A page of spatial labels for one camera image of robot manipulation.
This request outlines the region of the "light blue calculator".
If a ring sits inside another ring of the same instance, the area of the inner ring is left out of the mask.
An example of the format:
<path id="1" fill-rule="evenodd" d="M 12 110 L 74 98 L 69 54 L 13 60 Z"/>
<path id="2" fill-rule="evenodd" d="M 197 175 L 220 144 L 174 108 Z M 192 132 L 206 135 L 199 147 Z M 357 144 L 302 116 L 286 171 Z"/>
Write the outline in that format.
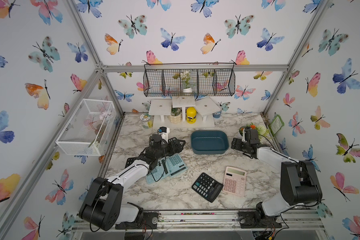
<path id="1" fill-rule="evenodd" d="M 174 154 L 173 156 L 166 158 L 166 169 L 168 170 L 168 176 L 174 178 L 185 173 L 188 170 L 188 167 L 180 154 Z"/>
<path id="2" fill-rule="evenodd" d="M 146 183 L 148 185 L 154 184 L 162 179 L 167 178 L 170 175 L 169 169 L 167 167 L 166 159 L 163 158 L 158 161 L 156 167 L 150 171 L 146 178 Z"/>

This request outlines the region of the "teal plastic storage box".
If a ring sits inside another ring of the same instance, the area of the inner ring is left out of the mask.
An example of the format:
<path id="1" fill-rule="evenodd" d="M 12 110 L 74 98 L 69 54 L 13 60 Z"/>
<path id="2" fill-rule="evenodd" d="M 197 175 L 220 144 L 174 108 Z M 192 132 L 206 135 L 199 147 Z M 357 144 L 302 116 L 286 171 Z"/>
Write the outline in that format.
<path id="1" fill-rule="evenodd" d="M 230 143 L 223 131 L 199 130 L 191 134 L 191 148 L 197 155 L 222 155 L 230 148 Z"/>

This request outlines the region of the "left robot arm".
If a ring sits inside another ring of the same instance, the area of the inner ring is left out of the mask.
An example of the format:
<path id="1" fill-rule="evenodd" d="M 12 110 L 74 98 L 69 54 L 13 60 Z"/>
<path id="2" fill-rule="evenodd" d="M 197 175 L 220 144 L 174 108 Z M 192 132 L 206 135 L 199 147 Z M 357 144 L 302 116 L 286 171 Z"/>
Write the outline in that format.
<path id="1" fill-rule="evenodd" d="M 171 138 L 163 139 L 159 134 L 149 138 L 148 147 L 123 171 L 107 179 L 97 177 L 92 182 L 79 210 L 79 218 L 107 231 L 114 225 L 143 221 L 143 208 L 133 203 L 122 203 L 123 193 L 135 182 L 147 176 L 158 161 L 181 153 L 186 141 Z"/>

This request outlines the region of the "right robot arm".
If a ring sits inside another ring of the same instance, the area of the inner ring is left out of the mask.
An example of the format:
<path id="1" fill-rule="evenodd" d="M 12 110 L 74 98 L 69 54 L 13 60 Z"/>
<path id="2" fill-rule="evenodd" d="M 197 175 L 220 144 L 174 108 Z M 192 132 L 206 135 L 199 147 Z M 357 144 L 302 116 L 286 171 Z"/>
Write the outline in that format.
<path id="1" fill-rule="evenodd" d="M 311 161 L 295 160 L 272 146 L 262 144 L 258 131 L 250 127 L 243 130 L 243 137 L 244 140 L 233 138 L 231 148 L 279 171 L 280 191 L 271 199 L 258 203 L 254 211 L 239 216 L 242 225 L 265 228 L 274 224 L 280 228 L 276 219 L 283 213 L 295 207 L 315 207 L 322 201 L 323 193 Z"/>

